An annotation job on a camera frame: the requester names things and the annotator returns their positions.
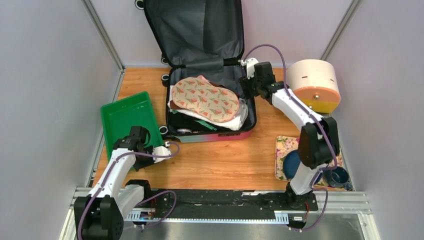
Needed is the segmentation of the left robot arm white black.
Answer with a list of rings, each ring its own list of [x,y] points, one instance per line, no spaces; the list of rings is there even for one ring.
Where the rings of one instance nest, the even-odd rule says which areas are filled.
[[[118,240],[124,231],[124,217],[132,208],[148,207],[153,194],[146,180],[137,180],[120,191],[131,168],[139,170],[142,163],[153,163],[153,149],[147,144],[150,132],[133,126],[129,135],[113,145],[112,155],[99,182],[86,196],[73,204],[76,238],[78,240]]]

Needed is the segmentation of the green plastic tray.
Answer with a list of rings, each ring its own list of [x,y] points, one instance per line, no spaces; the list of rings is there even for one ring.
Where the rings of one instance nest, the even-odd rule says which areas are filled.
[[[149,131],[149,146],[159,147],[164,143],[146,91],[103,105],[100,113],[108,158],[112,155],[114,143],[128,136],[133,126],[141,126]]]

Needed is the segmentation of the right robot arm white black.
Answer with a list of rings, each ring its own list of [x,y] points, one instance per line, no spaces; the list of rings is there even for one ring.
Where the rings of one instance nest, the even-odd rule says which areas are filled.
[[[319,174],[337,162],[340,153],[337,122],[332,117],[316,113],[294,94],[287,77],[276,81],[270,62],[255,58],[241,60],[246,75],[240,78],[244,94],[267,100],[282,111],[300,131],[298,143],[299,167],[285,191],[285,203],[293,210],[302,207],[313,193]]]

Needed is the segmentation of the floral beige fabric pouch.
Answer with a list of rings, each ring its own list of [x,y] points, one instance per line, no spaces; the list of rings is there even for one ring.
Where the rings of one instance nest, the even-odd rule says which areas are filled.
[[[216,123],[231,121],[241,109],[236,93],[201,77],[187,77],[178,81],[170,90],[169,106],[173,110],[187,110]]]

